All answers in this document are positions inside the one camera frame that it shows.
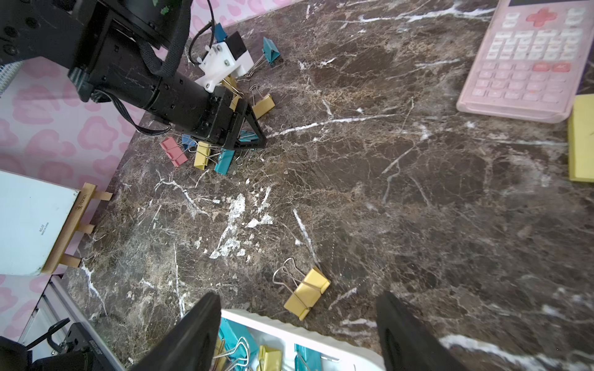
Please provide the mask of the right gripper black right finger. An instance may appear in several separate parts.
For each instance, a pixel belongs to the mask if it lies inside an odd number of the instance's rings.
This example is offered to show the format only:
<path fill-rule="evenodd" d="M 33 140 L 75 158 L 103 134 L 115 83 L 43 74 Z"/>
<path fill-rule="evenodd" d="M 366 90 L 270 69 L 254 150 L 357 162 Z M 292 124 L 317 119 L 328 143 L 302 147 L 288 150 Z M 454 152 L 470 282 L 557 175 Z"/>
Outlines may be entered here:
<path fill-rule="evenodd" d="M 377 297 L 376 310 L 385 369 L 466 369 L 391 292 Z"/>

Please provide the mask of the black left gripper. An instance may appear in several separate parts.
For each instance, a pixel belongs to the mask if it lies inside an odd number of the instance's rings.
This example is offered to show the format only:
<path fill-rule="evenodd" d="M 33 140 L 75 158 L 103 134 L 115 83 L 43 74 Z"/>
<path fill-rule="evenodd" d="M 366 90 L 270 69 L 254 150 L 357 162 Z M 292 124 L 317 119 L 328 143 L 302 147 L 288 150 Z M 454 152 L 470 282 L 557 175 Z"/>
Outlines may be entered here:
<path fill-rule="evenodd" d="M 175 74 L 161 80 L 148 111 L 171 124 L 175 131 L 189 134 L 226 150 L 266 147 L 252 106 L 243 98 L 231 108 L 234 94 L 223 86 L 209 93 L 190 78 Z"/>

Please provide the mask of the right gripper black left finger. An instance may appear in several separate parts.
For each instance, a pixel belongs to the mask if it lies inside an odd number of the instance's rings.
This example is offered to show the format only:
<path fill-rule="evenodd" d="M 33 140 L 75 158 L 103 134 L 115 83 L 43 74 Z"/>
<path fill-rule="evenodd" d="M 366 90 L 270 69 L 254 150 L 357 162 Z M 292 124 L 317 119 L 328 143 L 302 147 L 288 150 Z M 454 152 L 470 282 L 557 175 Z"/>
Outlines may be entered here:
<path fill-rule="evenodd" d="M 208 292 L 134 370 L 208 370 L 221 324 L 221 297 Z"/>

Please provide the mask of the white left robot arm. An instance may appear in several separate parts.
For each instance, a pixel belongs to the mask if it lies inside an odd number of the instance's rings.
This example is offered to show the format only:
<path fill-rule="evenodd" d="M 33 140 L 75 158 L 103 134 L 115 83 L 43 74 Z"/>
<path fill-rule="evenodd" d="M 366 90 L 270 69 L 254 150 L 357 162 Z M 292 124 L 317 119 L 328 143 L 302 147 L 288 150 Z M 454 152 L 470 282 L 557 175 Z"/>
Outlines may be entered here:
<path fill-rule="evenodd" d="M 1 63 L 43 57 L 68 71 L 84 102 L 112 103 L 125 119 L 129 106 L 151 114 L 158 136 L 188 134 L 229 151 L 264 148 L 252 106 L 222 85 L 253 61 L 238 33 L 212 42 L 198 61 L 203 74 L 179 72 L 192 54 L 189 1 L 4 1 Z"/>

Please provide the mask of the pink binder clip left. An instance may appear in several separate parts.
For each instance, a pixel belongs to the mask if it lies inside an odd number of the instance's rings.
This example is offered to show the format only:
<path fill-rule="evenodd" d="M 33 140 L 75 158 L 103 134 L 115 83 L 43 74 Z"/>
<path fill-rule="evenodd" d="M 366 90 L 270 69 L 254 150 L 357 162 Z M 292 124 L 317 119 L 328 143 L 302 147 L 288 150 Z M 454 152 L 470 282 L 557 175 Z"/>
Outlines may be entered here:
<path fill-rule="evenodd" d="M 162 142 L 160 142 L 160 146 L 166 153 L 170 162 L 172 162 L 176 168 L 179 168 L 182 164 L 188 161 L 186 151 L 180 144 L 177 143 L 176 139 L 167 137 Z"/>

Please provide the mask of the white storage tray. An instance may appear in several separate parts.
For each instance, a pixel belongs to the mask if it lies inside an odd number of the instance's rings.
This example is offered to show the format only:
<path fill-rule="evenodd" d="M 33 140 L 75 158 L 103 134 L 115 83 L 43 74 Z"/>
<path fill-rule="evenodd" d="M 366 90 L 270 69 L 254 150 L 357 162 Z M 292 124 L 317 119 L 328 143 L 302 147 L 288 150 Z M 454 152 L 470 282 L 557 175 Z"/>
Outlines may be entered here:
<path fill-rule="evenodd" d="M 242 309 L 223 309 L 221 317 L 246 326 L 256 341 L 262 341 L 276 349 L 284 347 L 283 355 L 287 360 L 283 365 L 284 369 L 294 369 L 295 345 L 320 352 L 326 370 L 385 369 L 384 360 L 379 354 L 303 327 Z"/>

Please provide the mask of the teal binder clip far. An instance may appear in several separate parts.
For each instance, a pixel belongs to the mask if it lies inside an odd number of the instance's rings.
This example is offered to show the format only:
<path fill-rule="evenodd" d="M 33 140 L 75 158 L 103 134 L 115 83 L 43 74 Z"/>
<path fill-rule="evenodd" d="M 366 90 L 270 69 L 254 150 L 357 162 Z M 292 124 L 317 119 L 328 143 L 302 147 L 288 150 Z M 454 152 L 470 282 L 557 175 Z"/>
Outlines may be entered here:
<path fill-rule="evenodd" d="M 266 58 L 267 62 L 270 64 L 273 64 L 280 56 L 280 51 L 278 50 L 278 47 L 275 45 L 275 43 L 267 38 L 264 37 L 263 38 L 263 54 L 264 57 Z"/>

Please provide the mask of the small yellow binder clip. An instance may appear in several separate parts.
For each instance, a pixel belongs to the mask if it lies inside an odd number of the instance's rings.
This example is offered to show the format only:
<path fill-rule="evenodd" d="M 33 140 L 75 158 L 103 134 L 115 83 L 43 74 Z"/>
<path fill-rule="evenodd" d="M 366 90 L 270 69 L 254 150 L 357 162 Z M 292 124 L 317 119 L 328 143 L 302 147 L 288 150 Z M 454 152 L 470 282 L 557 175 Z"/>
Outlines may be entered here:
<path fill-rule="evenodd" d="M 331 285 L 330 280 L 317 266 L 305 273 L 297 267 L 294 258 L 287 258 L 275 270 L 272 282 L 291 293 L 284 304 L 284 309 L 295 315 L 301 322 Z"/>

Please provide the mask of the wooden easel stand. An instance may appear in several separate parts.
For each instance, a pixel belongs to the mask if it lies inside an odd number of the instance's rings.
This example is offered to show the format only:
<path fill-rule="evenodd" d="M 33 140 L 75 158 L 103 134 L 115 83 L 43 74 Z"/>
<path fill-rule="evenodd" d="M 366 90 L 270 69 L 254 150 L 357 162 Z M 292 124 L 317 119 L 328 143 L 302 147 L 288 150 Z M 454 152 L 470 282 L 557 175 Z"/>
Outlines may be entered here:
<path fill-rule="evenodd" d="M 82 259 L 72 254 L 67 254 L 66 249 L 75 233 L 91 234 L 94 231 L 95 225 L 82 224 L 81 222 L 90 202 L 92 200 L 109 202 L 112 197 L 113 193 L 97 191 L 96 185 L 85 182 L 82 189 L 79 190 L 74 206 L 69 212 L 66 222 L 41 270 L 42 275 L 52 275 L 61 264 L 67 267 L 80 267 Z"/>

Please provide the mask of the white paper pad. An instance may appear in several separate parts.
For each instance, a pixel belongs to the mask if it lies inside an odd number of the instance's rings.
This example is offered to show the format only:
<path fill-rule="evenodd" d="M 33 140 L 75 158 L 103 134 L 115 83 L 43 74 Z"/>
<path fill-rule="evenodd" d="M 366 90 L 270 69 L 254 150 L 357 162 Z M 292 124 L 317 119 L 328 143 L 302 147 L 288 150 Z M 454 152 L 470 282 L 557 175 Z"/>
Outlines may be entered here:
<path fill-rule="evenodd" d="M 80 191 L 1 171 L 1 273 L 46 275 Z"/>

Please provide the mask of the yellow sticky note pad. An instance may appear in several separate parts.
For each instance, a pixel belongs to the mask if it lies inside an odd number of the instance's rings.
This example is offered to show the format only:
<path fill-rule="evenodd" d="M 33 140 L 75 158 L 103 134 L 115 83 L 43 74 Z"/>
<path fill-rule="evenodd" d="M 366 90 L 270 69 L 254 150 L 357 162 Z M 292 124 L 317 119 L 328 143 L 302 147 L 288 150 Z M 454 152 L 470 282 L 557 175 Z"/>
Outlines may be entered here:
<path fill-rule="evenodd" d="M 569 179 L 593 182 L 593 94 L 577 95 L 568 120 Z"/>

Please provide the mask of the pink calculator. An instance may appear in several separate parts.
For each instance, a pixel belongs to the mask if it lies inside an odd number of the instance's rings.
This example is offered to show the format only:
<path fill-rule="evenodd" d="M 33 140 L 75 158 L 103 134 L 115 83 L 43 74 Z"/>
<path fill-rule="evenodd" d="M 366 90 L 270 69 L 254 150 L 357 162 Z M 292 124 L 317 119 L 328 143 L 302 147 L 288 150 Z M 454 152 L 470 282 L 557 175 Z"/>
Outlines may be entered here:
<path fill-rule="evenodd" d="M 456 107 L 469 114 L 563 122 L 592 43 L 591 1 L 501 1 Z"/>

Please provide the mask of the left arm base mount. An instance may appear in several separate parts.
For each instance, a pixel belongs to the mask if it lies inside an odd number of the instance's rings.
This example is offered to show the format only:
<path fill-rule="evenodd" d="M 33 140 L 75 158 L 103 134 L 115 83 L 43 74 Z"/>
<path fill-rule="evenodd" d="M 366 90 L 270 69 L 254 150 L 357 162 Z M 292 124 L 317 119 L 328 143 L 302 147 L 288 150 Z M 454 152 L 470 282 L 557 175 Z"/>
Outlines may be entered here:
<path fill-rule="evenodd" d="M 123 370 L 124 367 L 80 322 L 71 324 L 65 340 L 56 343 L 53 335 L 70 323 L 68 318 L 53 324 L 40 337 L 23 345 L 1 338 L 2 370 Z M 34 360 L 33 349 L 46 343 L 54 354 Z"/>

